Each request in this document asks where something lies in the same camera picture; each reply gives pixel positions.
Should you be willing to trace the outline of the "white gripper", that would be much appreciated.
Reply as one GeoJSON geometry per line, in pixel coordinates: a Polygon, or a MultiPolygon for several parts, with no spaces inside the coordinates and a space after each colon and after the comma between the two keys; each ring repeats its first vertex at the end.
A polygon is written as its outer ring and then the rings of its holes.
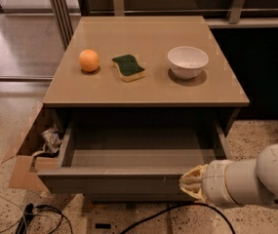
{"type": "Polygon", "coordinates": [[[198,165],[179,179],[180,190],[201,203],[221,208],[242,207],[227,188],[226,172],[233,164],[230,160],[215,160],[209,165],[198,165]]]}

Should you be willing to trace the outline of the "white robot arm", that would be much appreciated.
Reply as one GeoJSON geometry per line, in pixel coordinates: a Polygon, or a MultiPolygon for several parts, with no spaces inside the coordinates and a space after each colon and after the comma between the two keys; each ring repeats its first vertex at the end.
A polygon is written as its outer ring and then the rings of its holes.
{"type": "Polygon", "coordinates": [[[256,205],[278,209],[278,144],[264,148],[255,159],[199,165],[179,179],[179,188],[221,208],[256,205]]]}

